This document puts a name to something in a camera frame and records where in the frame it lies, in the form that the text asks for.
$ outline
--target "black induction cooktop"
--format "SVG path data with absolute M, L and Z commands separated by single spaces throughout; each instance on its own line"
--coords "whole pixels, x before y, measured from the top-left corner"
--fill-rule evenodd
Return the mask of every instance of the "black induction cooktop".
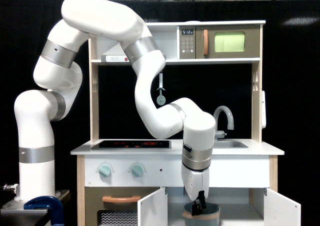
M 135 149 L 171 149 L 170 140 L 103 140 L 91 148 L 92 150 L 135 150 Z

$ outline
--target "blue clamp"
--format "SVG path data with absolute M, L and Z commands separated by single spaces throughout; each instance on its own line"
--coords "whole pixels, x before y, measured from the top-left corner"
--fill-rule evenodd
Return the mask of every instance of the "blue clamp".
M 52 226 L 65 226 L 64 207 L 59 199 L 53 196 L 35 197 L 23 206 L 25 210 L 49 209 Z

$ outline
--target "light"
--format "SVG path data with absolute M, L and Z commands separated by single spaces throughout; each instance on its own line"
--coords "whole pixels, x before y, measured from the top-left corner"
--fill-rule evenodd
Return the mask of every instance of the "light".
M 283 25 L 285 26 L 306 26 L 312 25 L 319 20 L 318 17 L 294 17 L 285 21 Z

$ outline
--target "white cabinet door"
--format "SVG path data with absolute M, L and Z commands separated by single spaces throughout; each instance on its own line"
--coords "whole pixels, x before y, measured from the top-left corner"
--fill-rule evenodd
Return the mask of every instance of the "white cabinet door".
M 138 201 L 138 226 L 168 225 L 168 194 L 164 187 Z
M 300 226 L 301 204 L 267 188 L 264 196 L 264 226 Z

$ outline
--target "silver metal ring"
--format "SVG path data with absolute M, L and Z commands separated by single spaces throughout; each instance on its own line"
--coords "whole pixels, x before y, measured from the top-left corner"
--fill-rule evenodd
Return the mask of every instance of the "silver metal ring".
M 51 63 L 70 69 L 76 54 L 76 52 L 47 40 L 42 50 L 41 57 Z
M 191 150 L 182 149 L 182 162 L 192 170 L 202 171 L 207 169 L 211 164 L 212 147 L 207 150 Z
M 50 162 L 55 159 L 55 146 L 48 147 L 19 147 L 19 162 L 37 164 Z
M 182 110 L 182 108 L 175 104 L 175 103 L 169 103 L 169 105 L 173 106 L 177 111 L 178 113 L 180 114 L 180 117 L 182 119 L 182 130 L 184 129 L 184 125 L 185 125 L 185 119 L 186 119 L 186 114 L 185 112 Z
M 51 121 L 53 122 L 59 121 L 66 112 L 66 101 L 60 93 L 55 91 L 49 91 L 49 92 L 53 94 L 53 96 L 56 98 L 56 101 L 58 103 L 58 111 L 56 112 L 55 117 Z
M 130 63 L 133 64 L 143 55 L 155 50 L 159 50 L 159 48 L 154 38 L 149 36 L 140 38 L 137 41 L 131 43 L 128 47 L 126 47 L 124 53 L 128 57 Z

